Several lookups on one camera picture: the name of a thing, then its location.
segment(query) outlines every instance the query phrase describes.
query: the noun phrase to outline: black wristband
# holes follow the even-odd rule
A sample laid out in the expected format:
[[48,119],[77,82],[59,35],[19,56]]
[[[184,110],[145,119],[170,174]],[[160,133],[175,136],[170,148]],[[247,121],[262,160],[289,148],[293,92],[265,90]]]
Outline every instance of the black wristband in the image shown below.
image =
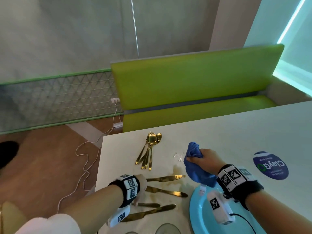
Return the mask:
[[109,185],[117,185],[124,195],[124,201],[120,208],[126,207],[131,204],[140,192],[140,181],[135,176],[122,175],[117,180],[111,182]]
[[222,187],[225,197],[238,200],[246,210],[248,210],[245,204],[247,196],[263,190],[263,186],[247,169],[232,164],[224,165],[220,169],[217,182]]

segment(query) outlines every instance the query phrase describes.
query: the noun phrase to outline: purple round sticker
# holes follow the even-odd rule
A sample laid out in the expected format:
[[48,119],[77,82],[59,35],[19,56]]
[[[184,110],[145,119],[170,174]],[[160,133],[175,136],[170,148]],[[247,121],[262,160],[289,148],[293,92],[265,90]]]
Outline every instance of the purple round sticker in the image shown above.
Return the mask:
[[276,155],[265,151],[260,151],[254,155],[254,163],[267,177],[275,180],[284,180],[288,177],[286,164]]

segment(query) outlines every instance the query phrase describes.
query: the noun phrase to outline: green cushion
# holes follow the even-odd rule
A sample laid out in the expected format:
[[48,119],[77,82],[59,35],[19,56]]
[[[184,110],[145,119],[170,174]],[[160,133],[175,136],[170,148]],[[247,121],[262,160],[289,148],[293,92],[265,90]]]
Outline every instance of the green cushion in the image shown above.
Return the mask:
[[123,110],[264,90],[283,44],[112,63]]
[[263,95],[168,108],[124,116],[123,132],[274,107]]

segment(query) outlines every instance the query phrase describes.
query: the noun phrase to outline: black cable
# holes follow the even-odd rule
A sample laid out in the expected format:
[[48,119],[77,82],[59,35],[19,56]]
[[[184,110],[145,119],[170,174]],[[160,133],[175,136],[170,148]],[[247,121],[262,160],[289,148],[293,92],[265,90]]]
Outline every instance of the black cable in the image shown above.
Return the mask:
[[254,231],[254,233],[257,234],[257,233],[255,232],[255,229],[254,229],[254,228],[252,227],[252,225],[250,224],[250,222],[248,222],[247,219],[245,219],[243,216],[241,216],[240,214],[237,214],[237,213],[230,213],[230,216],[239,216],[239,217],[243,218],[243,219],[249,224],[249,226],[252,228],[252,230]]

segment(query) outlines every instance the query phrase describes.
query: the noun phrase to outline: wire mesh panel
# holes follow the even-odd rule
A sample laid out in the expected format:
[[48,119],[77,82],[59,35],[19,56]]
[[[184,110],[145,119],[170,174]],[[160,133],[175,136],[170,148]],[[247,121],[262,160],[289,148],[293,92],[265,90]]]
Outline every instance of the wire mesh panel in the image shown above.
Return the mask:
[[110,115],[117,97],[111,71],[1,85],[0,132]]

